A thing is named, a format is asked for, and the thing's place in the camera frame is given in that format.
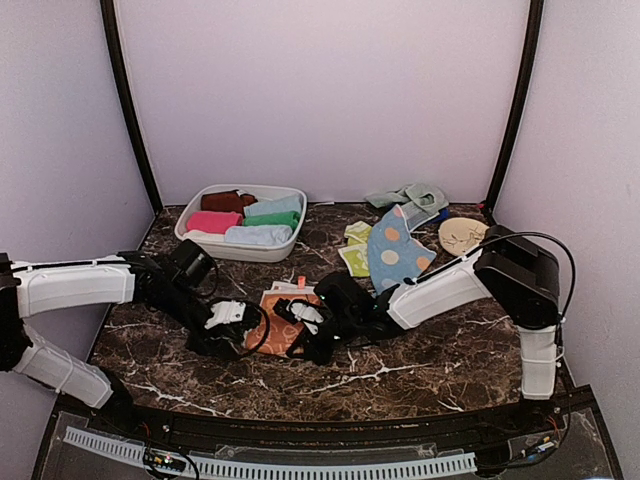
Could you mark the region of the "orange bunny towel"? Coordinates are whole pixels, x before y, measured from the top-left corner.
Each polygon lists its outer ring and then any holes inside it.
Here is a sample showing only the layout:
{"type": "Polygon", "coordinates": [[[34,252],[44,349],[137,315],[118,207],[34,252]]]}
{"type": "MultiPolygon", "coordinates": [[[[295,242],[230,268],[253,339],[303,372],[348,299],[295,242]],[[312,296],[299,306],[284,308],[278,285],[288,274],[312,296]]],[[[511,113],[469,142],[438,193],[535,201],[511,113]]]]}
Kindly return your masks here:
{"type": "Polygon", "coordinates": [[[292,345],[296,340],[302,339],[301,334],[312,334],[303,324],[292,325],[274,312],[275,303],[279,298],[306,300],[318,308],[320,305],[319,297],[315,295],[313,288],[306,284],[304,276],[299,276],[295,284],[274,281],[271,288],[263,292],[259,303],[269,317],[270,328],[267,339],[257,352],[280,357],[287,357],[288,351],[291,351],[292,354],[301,354],[303,347],[291,349],[292,345]]]}

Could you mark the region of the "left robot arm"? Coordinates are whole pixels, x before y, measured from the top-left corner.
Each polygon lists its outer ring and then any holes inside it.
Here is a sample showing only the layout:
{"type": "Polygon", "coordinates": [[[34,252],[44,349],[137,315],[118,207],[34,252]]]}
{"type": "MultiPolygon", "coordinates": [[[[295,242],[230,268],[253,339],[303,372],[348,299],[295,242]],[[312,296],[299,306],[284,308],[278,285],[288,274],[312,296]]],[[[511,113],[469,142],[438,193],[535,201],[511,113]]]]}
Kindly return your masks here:
{"type": "Polygon", "coordinates": [[[1,369],[25,375],[101,411],[120,436],[141,427],[140,412],[114,374],[72,356],[25,323],[39,313],[98,304],[142,303],[187,329],[187,346],[205,356],[244,355],[259,310],[238,300],[206,301],[197,287],[214,259],[191,240],[168,255],[125,251],[62,263],[13,262],[1,257],[1,369]]]}

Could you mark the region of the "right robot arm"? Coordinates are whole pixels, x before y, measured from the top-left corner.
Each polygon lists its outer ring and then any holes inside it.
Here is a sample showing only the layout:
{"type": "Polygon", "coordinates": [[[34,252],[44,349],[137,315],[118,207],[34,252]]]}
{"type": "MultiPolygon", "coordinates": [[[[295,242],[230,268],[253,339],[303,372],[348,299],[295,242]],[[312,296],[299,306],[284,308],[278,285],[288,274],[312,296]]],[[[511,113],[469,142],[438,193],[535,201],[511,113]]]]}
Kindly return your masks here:
{"type": "Polygon", "coordinates": [[[334,272],[315,287],[318,304],[277,300],[274,311],[308,332],[287,354],[325,365],[335,346],[364,337],[392,339],[422,323],[471,302],[495,300],[520,338],[521,396],[510,424],[521,434],[534,432],[549,416],[556,368],[563,353],[562,325],[570,305],[560,297],[559,262],[536,244],[538,232],[490,227],[483,241],[440,268],[386,288],[373,297],[348,274],[334,272]]]}

